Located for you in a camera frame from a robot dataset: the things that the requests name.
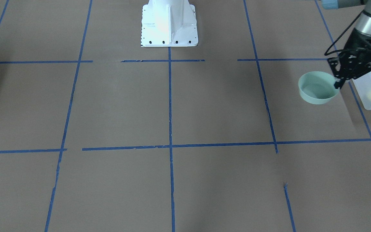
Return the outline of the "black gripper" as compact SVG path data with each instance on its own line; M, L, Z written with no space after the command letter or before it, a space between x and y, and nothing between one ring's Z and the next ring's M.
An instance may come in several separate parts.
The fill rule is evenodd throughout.
M371 36L353 29L343 49L327 52L337 57L327 59L336 78L335 89L342 89L346 81L358 79L371 72Z

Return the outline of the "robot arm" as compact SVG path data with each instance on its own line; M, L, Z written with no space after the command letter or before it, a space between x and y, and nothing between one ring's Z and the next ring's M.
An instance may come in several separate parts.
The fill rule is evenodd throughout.
M337 54L328 58L336 82L334 88L341 89L344 83L358 79L371 72L371 0L323 0L325 9L341 9L352 6L364 6L364 9L347 28L352 28L344 47L332 51L335 42L324 53L325 56Z

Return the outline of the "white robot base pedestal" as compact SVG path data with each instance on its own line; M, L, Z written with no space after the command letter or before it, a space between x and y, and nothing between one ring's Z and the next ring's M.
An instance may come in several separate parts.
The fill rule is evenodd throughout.
M198 43L196 9L188 0L149 0L142 6L141 47L194 47Z

